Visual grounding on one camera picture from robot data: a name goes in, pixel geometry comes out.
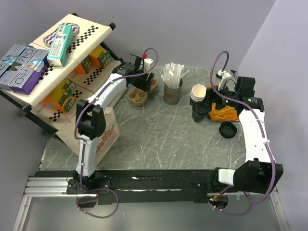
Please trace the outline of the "grey straw holder cup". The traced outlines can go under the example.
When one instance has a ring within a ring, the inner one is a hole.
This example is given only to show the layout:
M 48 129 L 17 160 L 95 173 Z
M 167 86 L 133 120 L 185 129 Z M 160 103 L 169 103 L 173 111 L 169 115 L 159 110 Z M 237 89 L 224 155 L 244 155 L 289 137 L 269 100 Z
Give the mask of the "grey straw holder cup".
M 163 101 L 168 105 L 176 105 L 180 101 L 183 80 L 180 80 L 180 86 L 172 89 L 164 84 Z

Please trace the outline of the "white wrapped straws bundle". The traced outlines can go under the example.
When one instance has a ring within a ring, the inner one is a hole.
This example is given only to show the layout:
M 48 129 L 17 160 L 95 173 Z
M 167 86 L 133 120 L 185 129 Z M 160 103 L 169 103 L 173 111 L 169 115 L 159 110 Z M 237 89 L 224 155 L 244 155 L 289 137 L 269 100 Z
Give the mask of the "white wrapped straws bundle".
M 171 62 L 162 68 L 161 79 L 169 88 L 177 89 L 180 87 L 180 81 L 188 72 L 189 70 L 186 70 L 184 65 Z

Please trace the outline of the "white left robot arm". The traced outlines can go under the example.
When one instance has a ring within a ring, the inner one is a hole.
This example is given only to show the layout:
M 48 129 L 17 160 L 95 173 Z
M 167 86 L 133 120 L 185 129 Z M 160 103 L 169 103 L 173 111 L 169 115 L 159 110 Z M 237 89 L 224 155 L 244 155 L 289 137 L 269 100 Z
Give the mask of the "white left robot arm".
M 151 70 L 157 60 L 148 58 L 146 54 L 133 58 L 133 63 L 123 62 L 115 67 L 102 87 L 91 97 L 77 103 L 74 136 L 80 141 L 80 151 L 73 179 L 83 193 L 90 193 L 95 188 L 96 148 L 106 129 L 105 109 L 129 84 L 142 91 L 150 89 L 154 78 Z

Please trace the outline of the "orange green box lower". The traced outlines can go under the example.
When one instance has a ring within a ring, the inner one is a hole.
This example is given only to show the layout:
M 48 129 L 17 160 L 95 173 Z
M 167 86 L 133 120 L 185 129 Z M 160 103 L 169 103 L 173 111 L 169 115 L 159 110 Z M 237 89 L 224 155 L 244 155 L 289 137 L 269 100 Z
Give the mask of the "orange green box lower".
M 76 85 L 72 80 L 64 79 L 42 100 L 41 104 L 54 110 L 69 112 L 76 102 L 73 96 L 75 89 Z

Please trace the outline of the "brown cardboard cup carrier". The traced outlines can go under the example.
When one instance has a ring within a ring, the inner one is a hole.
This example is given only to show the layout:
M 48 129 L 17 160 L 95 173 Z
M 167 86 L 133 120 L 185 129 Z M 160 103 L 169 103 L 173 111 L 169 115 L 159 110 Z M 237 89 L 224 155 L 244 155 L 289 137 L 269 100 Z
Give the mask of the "brown cardboard cup carrier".
M 149 91 L 142 91 L 138 88 L 133 88 L 127 95 L 128 101 L 135 106 L 143 106 L 147 102 L 148 96 L 154 93 L 157 87 L 158 81 L 154 78 Z

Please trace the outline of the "orange potato chips bag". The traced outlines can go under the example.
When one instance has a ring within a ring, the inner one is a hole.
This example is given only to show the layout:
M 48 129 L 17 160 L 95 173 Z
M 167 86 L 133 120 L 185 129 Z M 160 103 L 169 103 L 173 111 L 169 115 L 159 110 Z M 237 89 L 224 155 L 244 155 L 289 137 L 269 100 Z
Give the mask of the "orange potato chips bag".
M 234 107 L 220 104 L 219 97 L 212 91 L 211 86 L 206 86 L 206 89 L 211 99 L 211 111 L 208 113 L 210 120 L 214 122 L 239 122 Z

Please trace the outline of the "brown paper takeout bag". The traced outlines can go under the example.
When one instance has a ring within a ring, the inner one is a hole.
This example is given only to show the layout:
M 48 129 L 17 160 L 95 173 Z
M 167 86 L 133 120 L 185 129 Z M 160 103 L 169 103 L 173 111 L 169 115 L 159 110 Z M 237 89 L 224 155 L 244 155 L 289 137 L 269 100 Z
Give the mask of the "brown paper takeout bag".
M 96 147 L 96 166 L 120 136 L 114 109 L 112 107 L 107 107 L 104 116 L 106 128 L 103 135 L 99 137 L 98 145 Z M 62 128 L 56 132 L 56 134 L 77 156 L 79 156 L 80 141 L 74 137 L 75 118 L 76 116 L 73 116 L 72 122 L 66 122 Z

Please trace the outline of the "orange green box upper left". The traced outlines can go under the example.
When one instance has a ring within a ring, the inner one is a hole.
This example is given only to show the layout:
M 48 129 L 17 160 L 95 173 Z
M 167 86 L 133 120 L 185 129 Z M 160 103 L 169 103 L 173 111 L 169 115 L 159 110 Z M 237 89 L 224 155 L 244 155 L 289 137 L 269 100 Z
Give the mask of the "orange green box upper left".
M 88 74 L 91 66 L 92 62 L 88 55 L 72 72 L 77 74 Z

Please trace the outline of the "teal product box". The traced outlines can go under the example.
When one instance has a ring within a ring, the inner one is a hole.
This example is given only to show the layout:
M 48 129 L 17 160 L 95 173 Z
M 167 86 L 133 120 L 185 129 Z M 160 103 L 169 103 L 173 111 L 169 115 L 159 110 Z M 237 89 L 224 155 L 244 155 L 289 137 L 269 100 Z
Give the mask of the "teal product box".
M 74 33 L 71 25 L 61 24 L 58 26 L 47 56 L 49 65 L 56 67 L 65 66 L 67 60 L 67 49 L 72 42 L 73 35 Z

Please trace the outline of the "stack of paper cups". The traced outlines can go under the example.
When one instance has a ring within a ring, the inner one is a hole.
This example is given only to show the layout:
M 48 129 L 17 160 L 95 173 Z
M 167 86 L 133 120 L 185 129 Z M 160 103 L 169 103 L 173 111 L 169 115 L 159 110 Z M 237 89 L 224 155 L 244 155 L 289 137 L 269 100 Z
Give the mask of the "stack of paper cups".
M 206 86 L 202 84 L 194 85 L 190 93 L 190 105 L 202 102 L 205 96 L 206 96 Z

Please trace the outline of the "purple R+O box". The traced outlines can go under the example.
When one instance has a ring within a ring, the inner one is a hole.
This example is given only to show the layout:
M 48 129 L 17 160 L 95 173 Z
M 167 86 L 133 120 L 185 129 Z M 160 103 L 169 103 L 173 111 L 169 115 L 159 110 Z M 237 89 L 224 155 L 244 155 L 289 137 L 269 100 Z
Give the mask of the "purple R+O box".
M 49 50 L 37 49 L 35 54 L 21 69 L 19 74 L 9 84 L 10 89 L 19 94 L 29 95 L 34 87 L 42 80 L 49 68 L 47 61 Z

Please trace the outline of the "black paper coffee cup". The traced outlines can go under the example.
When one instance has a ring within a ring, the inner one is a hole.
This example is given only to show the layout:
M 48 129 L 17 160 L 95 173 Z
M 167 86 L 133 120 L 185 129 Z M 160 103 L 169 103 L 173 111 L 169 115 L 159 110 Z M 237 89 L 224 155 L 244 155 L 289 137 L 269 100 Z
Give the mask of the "black paper coffee cup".
M 205 117 L 207 113 L 198 112 L 196 109 L 192 109 L 192 119 L 195 123 L 200 123 Z

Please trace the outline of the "orange green box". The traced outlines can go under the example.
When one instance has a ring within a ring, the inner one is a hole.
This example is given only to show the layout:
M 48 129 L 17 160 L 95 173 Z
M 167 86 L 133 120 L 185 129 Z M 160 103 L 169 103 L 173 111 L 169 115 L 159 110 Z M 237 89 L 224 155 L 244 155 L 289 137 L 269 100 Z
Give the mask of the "orange green box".
M 98 46 L 90 53 L 90 60 L 92 64 L 104 69 L 111 62 L 111 54 L 108 50 Z
M 54 110 L 69 112 L 76 102 L 73 96 L 75 89 L 76 85 L 72 80 L 64 79 L 42 100 L 41 104 Z
M 88 55 L 72 72 L 77 74 L 88 74 L 91 66 L 92 62 Z

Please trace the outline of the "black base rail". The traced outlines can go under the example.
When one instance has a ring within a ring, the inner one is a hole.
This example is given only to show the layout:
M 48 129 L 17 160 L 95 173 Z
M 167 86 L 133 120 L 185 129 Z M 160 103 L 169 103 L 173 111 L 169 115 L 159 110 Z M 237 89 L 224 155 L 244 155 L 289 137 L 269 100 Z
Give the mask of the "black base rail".
M 78 176 L 67 186 L 68 195 L 96 196 L 99 205 L 149 202 L 207 203 L 208 197 L 218 194 L 226 184 L 218 181 L 216 170 L 97 170 L 81 189 Z

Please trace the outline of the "orange green box upper right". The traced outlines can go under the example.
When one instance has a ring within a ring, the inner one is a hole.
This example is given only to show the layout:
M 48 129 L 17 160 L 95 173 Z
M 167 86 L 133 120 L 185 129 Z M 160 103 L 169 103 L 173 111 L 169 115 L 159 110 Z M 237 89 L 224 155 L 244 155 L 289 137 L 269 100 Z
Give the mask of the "orange green box upper right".
M 90 60 L 92 64 L 104 69 L 111 62 L 111 54 L 108 50 L 98 46 L 90 53 Z

